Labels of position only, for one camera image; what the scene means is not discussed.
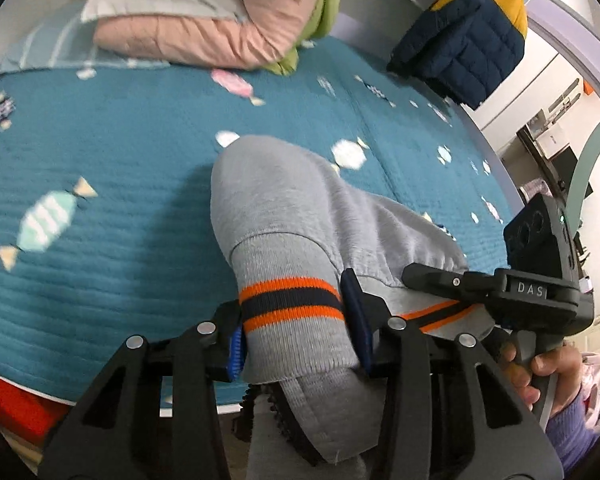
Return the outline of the right hand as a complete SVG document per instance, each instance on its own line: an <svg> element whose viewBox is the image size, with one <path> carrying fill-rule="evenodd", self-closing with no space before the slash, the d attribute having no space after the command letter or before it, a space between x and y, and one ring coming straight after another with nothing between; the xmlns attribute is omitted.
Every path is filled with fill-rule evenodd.
<svg viewBox="0 0 600 480"><path fill-rule="evenodd" d="M517 364L516 356L516 347L511 342L506 342L500 350L498 364L528 408L533 408L533 405L542 398L540 390L531 385L533 376L557 377L550 416L556 416L576 400L581 390L583 374L582 356L576 347L564 344L550 352L535 356L528 368Z"/></svg>

